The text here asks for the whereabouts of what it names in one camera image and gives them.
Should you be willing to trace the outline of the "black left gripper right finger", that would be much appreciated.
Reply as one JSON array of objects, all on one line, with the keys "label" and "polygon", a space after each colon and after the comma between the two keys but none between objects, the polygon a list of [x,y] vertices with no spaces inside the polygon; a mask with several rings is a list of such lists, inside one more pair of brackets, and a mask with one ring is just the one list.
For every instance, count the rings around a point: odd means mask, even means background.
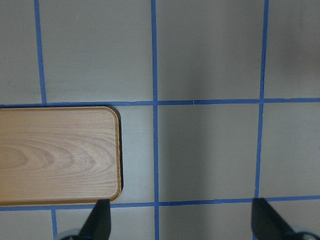
[{"label": "black left gripper right finger", "polygon": [[264,198],[252,199],[251,230],[257,240],[296,238],[296,232]]}]

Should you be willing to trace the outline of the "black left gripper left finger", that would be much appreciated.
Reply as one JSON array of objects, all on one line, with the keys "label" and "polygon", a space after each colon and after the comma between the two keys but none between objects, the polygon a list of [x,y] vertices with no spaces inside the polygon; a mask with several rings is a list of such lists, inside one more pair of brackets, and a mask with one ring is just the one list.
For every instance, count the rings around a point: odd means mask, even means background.
[{"label": "black left gripper left finger", "polygon": [[108,199],[99,199],[78,233],[80,240],[108,240],[111,234],[111,209]]}]

